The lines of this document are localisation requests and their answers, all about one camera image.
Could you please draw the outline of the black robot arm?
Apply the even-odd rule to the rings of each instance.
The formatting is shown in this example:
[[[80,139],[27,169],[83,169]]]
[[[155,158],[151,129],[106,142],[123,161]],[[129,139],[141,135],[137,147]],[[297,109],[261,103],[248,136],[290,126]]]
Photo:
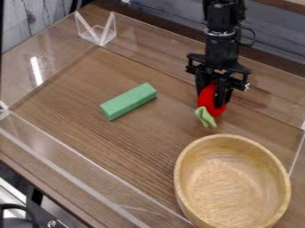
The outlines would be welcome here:
[[[234,89],[246,91],[250,69],[238,62],[245,0],[202,0],[206,21],[205,54],[189,53],[186,71],[195,76],[198,106],[217,117],[226,109]]]

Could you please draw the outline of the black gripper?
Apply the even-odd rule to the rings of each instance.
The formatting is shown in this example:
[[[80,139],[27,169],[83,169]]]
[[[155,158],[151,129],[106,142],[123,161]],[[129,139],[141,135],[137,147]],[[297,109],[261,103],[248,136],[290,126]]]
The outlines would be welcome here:
[[[249,87],[250,69],[238,62],[241,29],[232,33],[206,30],[205,54],[189,53],[186,72],[195,76],[197,94],[211,83],[217,84],[214,107],[230,101],[233,90],[245,91]]]

